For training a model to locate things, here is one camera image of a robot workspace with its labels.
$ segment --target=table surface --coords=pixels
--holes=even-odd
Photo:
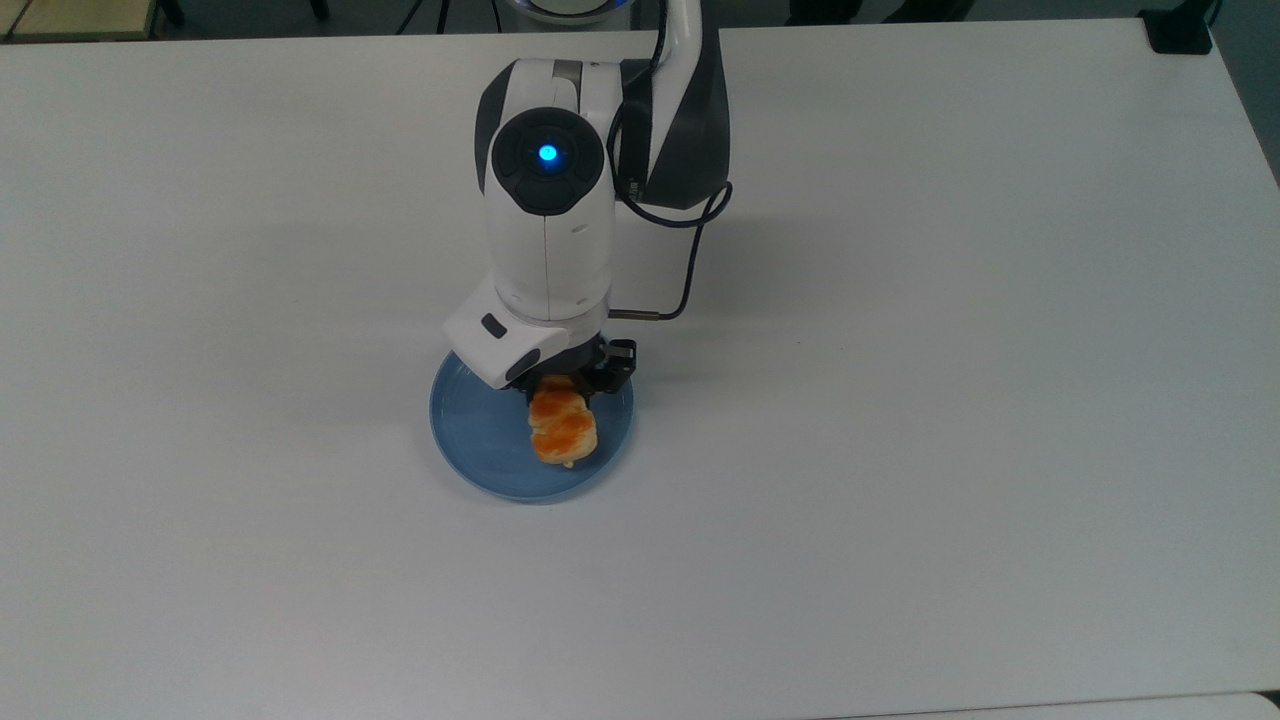
[[[1280,687],[1280,192],[1137,20],[723,33],[603,483],[453,475],[480,91],[645,33],[0,47],[6,717],[804,719]],[[687,233],[623,219],[620,306]]]

